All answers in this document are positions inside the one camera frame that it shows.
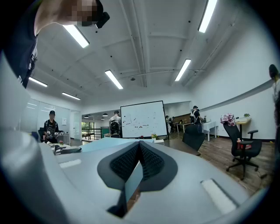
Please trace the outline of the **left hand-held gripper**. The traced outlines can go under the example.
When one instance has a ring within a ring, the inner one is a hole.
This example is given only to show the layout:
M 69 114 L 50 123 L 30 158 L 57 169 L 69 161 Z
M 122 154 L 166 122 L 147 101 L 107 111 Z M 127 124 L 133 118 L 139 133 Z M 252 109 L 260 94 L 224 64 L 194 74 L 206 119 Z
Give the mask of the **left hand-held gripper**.
M 61 155 L 61 154 L 79 153 L 81 151 L 82 151 L 81 147 L 55 145 L 53 153 L 54 155 Z

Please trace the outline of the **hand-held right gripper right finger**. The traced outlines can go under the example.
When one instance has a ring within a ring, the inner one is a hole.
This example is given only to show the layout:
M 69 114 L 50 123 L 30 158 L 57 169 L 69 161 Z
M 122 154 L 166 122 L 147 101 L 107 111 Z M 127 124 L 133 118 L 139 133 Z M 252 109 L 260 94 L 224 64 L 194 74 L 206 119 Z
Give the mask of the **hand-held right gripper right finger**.
M 157 150 L 172 157 L 178 166 L 175 178 L 161 191 L 142 192 L 127 213 L 126 220 L 135 224 L 202 224 L 222 213 L 201 185 L 215 180 L 237 204 L 249 193 L 234 179 L 201 157 L 155 144 Z

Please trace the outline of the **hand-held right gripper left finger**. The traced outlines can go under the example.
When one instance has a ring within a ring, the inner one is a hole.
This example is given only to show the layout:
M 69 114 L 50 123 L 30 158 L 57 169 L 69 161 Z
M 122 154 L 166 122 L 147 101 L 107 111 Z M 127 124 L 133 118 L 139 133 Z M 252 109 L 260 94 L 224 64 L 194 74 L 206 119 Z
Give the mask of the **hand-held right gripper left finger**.
M 125 183 L 120 189 L 108 187 L 98 174 L 99 162 L 114 153 L 131 149 L 137 143 L 125 143 L 90 152 L 54 155 L 50 146 L 40 145 L 45 178 L 51 195 L 45 195 L 42 211 L 47 224 L 139 224 L 126 216 L 109 212 L 111 207 L 126 209 Z

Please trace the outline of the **dark wooden table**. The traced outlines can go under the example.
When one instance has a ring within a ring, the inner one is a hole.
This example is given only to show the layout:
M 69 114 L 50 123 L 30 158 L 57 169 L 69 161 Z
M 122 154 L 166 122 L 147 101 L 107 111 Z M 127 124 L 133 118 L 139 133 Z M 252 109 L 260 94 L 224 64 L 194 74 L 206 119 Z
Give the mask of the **dark wooden table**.
M 200 153 L 195 149 L 191 148 L 189 145 L 184 143 L 182 140 L 173 139 L 173 140 L 165 140 L 164 145 L 182 152 L 186 152 L 195 156 L 200 156 Z

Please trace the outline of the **black mesh office chair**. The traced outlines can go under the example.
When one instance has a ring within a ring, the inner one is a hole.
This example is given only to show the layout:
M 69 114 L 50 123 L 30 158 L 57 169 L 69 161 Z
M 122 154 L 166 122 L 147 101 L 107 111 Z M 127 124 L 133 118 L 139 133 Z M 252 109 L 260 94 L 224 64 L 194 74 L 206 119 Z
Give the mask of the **black mesh office chair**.
M 182 141 L 192 149 L 198 151 L 204 142 L 205 133 L 202 132 L 202 126 L 190 124 L 185 128 Z

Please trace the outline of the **white-legged brown table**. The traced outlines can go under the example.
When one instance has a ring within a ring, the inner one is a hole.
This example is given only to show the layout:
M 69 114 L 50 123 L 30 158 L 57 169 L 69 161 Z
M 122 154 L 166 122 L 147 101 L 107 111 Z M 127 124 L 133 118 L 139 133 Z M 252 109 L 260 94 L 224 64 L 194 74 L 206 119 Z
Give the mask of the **white-legged brown table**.
M 189 125 L 191 125 L 191 123 L 178 123 L 178 122 L 175 123 L 178 133 L 179 133 L 179 127 L 181 127 L 182 131 L 185 132 L 186 127 Z

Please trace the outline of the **table with white cloth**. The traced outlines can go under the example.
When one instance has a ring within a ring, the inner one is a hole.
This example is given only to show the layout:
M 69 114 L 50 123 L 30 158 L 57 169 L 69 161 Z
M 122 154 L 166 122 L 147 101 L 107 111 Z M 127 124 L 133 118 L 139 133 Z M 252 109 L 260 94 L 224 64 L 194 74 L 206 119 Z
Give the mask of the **table with white cloth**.
M 207 134 L 207 141 L 210 141 L 210 131 L 214 129 L 214 137 L 217 138 L 218 125 L 215 121 L 202 123 L 202 131 Z

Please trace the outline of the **long ceiling light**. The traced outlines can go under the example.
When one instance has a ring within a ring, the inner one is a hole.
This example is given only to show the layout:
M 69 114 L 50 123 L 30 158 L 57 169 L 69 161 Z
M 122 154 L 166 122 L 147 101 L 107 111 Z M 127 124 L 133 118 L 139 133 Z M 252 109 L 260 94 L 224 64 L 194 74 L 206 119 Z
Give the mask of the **long ceiling light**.
M 183 64 L 183 66 L 181 67 L 181 69 L 180 69 L 180 71 L 179 71 L 179 73 L 178 73 L 178 75 L 177 75 L 175 81 L 180 81 L 181 77 L 183 76 L 183 74 L 184 74 L 185 71 L 187 70 L 187 68 L 188 68 L 188 66 L 189 66 L 190 63 L 191 63 L 191 59 L 186 59 L 186 60 L 184 61 L 184 64 Z
M 123 89 L 122 85 L 119 83 L 119 81 L 116 79 L 116 77 L 114 76 L 114 74 L 112 73 L 111 70 L 107 70 L 105 71 L 105 74 L 108 76 L 108 78 L 114 83 L 114 85 L 118 88 L 118 89 Z
M 73 95 L 70 95 L 70 94 L 65 93 L 65 92 L 62 92 L 62 95 L 67 96 L 67 97 L 72 98 L 72 99 L 75 99 L 75 100 L 81 100 L 80 98 L 78 98 L 76 96 L 73 96 Z
M 85 48 L 89 45 L 88 40 L 83 36 L 83 34 L 75 25 L 63 25 L 63 27 L 82 48 Z
M 217 0 L 207 0 L 206 7 L 205 7 L 205 10 L 204 10 L 204 13 L 203 13 L 203 16 L 202 16 L 202 20 L 201 20 L 201 22 L 199 24 L 199 27 L 198 27 L 199 32 L 201 32 L 201 33 L 206 32 L 207 27 L 210 23 L 210 20 L 213 16 L 216 4 L 217 4 Z
M 32 81 L 32 82 L 34 82 L 34 83 L 36 83 L 36 84 L 39 84 L 39 85 L 41 85 L 41 86 L 43 86 L 43 87 L 48 87 L 47 84 L 45 84 L 45 83 L 43 83 L 43 82 L 40 82 L 39 80 L 34 79 L 34 78 L 32 78 L 32 77 L 29 77 L 29 80 Z

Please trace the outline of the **large whiteboard on stand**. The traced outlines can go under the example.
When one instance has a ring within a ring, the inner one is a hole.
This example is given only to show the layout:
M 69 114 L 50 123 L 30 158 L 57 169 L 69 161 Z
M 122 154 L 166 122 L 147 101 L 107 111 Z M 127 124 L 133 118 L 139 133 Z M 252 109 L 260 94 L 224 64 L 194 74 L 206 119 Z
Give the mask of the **large whiteboard on stand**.
M 169 136 L 163 101 L 153 101 L 120 107 L 123 138 Z

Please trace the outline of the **person's dark shirt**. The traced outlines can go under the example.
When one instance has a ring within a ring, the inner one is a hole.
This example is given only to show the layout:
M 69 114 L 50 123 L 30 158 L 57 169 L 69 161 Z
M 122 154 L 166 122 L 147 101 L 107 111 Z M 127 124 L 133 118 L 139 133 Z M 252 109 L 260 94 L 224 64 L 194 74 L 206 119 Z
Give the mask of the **person's dark shirt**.
M 27 87 L 37 60 L 35 17 L 42 0 L 34 0 L 16 19 L 11 36 L 4 47 L 5 56 L 18 81 Z

